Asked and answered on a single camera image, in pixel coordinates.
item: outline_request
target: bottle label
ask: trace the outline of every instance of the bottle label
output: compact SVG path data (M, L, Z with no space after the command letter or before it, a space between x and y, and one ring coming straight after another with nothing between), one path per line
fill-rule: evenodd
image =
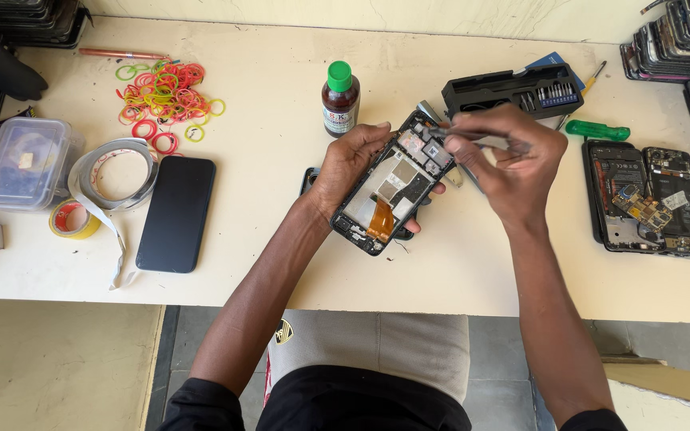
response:
M332 132L345 133L356 126L357 114L358 105L344 112L329 111L327 107L323 107L323 125Z

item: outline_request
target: logo on chair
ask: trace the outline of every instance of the logo on chair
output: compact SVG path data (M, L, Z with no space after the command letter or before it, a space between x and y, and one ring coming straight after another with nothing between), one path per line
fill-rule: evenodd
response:
M281 345L286 343L294 335L292 325L290 325L286 320L282 319L282 321L278 322L278 328L276 328L275 335L276 344Z

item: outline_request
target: black shirt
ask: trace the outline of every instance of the black shirt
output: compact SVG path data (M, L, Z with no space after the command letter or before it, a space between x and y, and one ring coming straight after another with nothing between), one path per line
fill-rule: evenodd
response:
M273 387L257 431L312 429L404 429L467 431L462 406L424 384L360 368L316 365L292 371ZM173 430L244 429L233 392L201 379L187 379L169 399L159 427ZM610 410L582 412L561 431L627 431Z

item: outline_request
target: blue booklet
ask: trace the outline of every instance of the blue booklet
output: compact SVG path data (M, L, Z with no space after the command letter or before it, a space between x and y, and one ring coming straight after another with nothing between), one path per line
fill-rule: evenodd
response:
M558 55L557 52L553 51L550 54L545 55L544 57L535 61L534 63L527 65L526 67L522 68L521 70L513 72L513 74L521 73L521 72L525 71L527 69L527 67L544 66L546 64L557 64L557 63L566 63L566 62L561 58L560 55ZM574 76L574 80L577 82L577 88L580 89L579 91L584 90L585 85L582 82L582 80L580 80L580 78L578 78L577 75L573 71L571 72L571 74Z

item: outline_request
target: transparent plastic box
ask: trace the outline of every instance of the transparent plastic box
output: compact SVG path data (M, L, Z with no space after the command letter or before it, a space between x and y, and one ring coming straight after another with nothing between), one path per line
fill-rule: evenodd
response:
M16 117L0 129L0 210L49 213L67 199L84 136L61 120Z

